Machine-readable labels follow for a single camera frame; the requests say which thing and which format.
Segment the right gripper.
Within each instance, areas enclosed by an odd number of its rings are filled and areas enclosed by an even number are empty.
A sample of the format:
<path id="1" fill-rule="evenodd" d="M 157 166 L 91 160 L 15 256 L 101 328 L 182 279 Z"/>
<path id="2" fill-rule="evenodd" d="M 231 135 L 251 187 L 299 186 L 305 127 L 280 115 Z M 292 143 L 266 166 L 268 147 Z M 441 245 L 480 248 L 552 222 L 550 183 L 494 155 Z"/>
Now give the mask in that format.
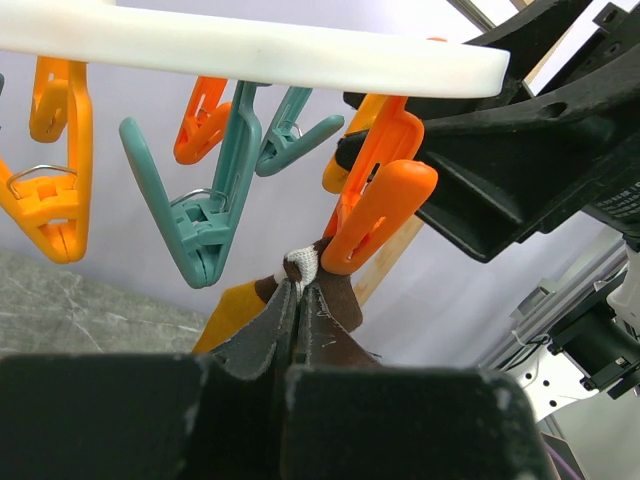
<path id="1" fill-rule="evenodd" d="M 525 77 L 586 10 L 536 1 L 474 44 L 510 53 L 501 92 L 412 97 L 416 159 L 438 184 L 417 216 L 480 262 L 584 212 L 639 245 L 639 13 L 607 4 L 595 34 L 538 94 Z"/>

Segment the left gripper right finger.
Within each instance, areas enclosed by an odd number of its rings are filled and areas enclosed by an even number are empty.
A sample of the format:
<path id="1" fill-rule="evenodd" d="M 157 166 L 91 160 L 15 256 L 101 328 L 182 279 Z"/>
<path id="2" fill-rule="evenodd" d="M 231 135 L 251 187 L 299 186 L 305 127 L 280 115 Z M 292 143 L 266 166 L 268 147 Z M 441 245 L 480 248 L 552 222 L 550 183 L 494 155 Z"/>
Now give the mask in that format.
<path id="1" fill-rule="evenodd" d="M 381 367 L 330 313 L 317 284 L 307 287 L 301 299 L 294 358 L 310 366 Z"/>

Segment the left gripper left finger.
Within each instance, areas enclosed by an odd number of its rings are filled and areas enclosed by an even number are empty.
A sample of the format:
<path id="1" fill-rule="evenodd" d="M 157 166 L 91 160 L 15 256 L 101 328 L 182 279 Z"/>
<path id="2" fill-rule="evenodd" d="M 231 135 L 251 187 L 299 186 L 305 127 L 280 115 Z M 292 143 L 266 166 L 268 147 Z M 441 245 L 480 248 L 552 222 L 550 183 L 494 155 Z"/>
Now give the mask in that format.
<path id="1" fill-rule="evenodd" d="M 209 353 L 231 377 L 253 382 L 289 350 L 297 284 L 267 277 L 224 291 L 209 319 Z"/>

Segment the white round clip hanger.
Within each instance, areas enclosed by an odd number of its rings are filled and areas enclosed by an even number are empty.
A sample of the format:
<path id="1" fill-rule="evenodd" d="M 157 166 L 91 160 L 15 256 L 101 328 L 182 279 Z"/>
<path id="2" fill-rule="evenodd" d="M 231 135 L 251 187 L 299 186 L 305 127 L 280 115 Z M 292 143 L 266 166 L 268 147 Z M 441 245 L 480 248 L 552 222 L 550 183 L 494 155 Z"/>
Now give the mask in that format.
<path id="1" fill-rule="evenodd" d="M 315 26 L 119 6 L 4 1 L 4 50 L 359 93 L 446 99 L 501 92 L 505 50 Z"/>

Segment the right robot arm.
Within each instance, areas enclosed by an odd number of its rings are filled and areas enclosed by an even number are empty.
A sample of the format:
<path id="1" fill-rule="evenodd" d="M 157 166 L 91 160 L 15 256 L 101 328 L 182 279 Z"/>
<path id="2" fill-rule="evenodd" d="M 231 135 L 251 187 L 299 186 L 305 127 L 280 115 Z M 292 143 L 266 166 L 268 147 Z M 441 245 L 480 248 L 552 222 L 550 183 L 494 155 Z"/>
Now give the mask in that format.
<path id="1" fill-rule="evenodd" d="M 426 130 L 416 158 L 437 169 L 439 185 L 355 289 L 368 300 L 422 224 L 480 262 L 580 211 L 618 231 L 528 303 L 484 360 L 516 376 L 537 420 L 639 383 L 638 10 L 601 7 L 595 34 L 550 83 L 538 94 L 525 85 L 586 8 L 533 1 L 477 37 L 512 55 L 498 96 L 410 101 Z"/>

